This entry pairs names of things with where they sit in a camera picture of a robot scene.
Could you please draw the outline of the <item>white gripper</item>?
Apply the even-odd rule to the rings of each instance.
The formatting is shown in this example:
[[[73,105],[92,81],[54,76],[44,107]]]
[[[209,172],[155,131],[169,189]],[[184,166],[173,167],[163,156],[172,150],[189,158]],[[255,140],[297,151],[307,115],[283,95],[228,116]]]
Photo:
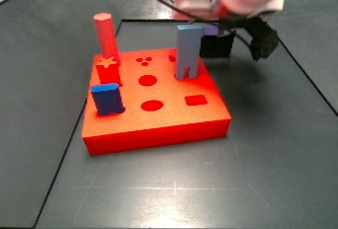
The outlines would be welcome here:
[[[283,8],[283,0],[171,0],[176,10],[172,17],[188,20],[192,16],[203,20],[245,20],[244,27],[252,37],[249,50],[255,60],[267,58],[279,45],[277,32],[263,19]]]

